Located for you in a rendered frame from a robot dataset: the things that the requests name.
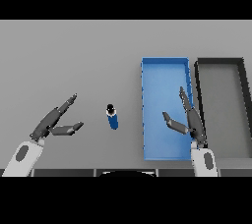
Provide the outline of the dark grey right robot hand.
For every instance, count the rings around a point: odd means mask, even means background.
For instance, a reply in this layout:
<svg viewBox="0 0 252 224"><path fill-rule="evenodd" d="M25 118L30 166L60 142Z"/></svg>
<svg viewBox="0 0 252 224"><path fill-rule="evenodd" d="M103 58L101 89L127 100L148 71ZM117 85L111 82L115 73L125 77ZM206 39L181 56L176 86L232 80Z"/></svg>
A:
<svg viewBox="0 0 252 224"><path fill-rule="evenodd" d="M186 92L183 87L179 90L179 97L182 100L183 108L185 110L185 114L187 116L188 125L184 125L170 118L170 116L163 111L162 116L166 123L166 125L183 135L190 134L191 138L194 139L197 145L202 147L207 147L208 142L205 135L203 123L199 113L196 109L190 104L189 98L186 95Z"/></svg>

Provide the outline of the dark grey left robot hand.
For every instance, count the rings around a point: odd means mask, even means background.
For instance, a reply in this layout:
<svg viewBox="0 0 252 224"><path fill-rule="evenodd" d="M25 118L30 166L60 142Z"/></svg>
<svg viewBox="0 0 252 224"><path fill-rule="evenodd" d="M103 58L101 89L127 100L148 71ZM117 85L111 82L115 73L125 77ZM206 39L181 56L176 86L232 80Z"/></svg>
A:
<svg viewBox="0 0 252 224"><path fill-rule="evenodd" d="M74 94L68 100L66 100L62 106L55 107L50 112L48 112L30 134L31 139L39 141L42 138L46 138L49 134L53 134L54 136L71 136L81 127L83 127L83 122L79 122L71 126L57 127L58 121L74 103L76 98L77 95Z"/></svg>

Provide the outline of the blue bin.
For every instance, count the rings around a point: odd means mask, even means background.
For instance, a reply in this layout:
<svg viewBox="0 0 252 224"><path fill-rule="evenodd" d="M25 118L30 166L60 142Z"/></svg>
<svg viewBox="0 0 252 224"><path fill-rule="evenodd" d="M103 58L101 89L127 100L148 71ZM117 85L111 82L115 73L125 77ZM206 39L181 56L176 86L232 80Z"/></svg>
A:
<svg viewBox="0 0 252 224"><path fill-rule="evenodd" d="M141 68L144 159L190 160L190 135L182 135L170 129L162 115L165 111L171 119L187 125L179 91L183 87L190 104L193 104L189 59L143 57Z"/></svg>

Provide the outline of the dark grey bin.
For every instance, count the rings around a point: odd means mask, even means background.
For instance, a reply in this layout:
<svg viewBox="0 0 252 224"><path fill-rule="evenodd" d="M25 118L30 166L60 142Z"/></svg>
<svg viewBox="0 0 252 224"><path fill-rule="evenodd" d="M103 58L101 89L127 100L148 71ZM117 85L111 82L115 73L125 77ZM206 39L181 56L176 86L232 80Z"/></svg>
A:
<svg viewBox="0 0 252 224"><path fill-rule="evenodd" d="M198 58L201 118L216 158L252 158L252 100L243 58Z"/></svg>

